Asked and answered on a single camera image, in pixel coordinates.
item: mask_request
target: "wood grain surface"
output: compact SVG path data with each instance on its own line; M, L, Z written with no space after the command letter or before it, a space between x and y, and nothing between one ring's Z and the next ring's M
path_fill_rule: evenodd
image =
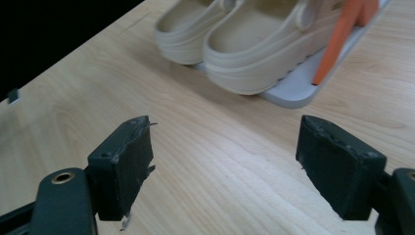
M388 173L415 168L415 2L391 0L311 104L292 110L164 59L154 24L174 2L141 3L0 103L0 214L149 116L157 168L128 228L98 220L100 234L375 234L375 211L342 221L301 169L300 118L357 136L389 157Z

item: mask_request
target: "dark background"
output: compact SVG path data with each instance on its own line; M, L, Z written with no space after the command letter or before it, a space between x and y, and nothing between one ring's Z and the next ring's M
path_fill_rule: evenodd
M0 101L142 1L2 1Z

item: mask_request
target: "shoe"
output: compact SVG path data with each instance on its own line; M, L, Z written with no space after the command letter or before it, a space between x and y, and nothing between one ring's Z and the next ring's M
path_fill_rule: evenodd
M180 0L155 24L161 54L177 64L200 63L206 34L234 6L235 0Z
M207 77L254 95L327 45L342 0L245 0L204 41Z

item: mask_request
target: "orange handle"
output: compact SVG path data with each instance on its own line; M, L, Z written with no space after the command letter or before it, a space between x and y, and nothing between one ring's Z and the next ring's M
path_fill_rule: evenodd
M353 27L367 25L379 9L379 0L346 0L342 13L333 30L323 59L313 78L313 85L319 85L336 63L343 45Z

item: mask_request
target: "clog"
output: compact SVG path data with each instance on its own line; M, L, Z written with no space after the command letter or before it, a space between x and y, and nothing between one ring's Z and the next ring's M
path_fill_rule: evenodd
M207 34L207 77L241 95L263 92L327 45L341 0L244 0Z
M234 6L235 0L178 1L155 24L161 54L182 65L201 62L206 34Z

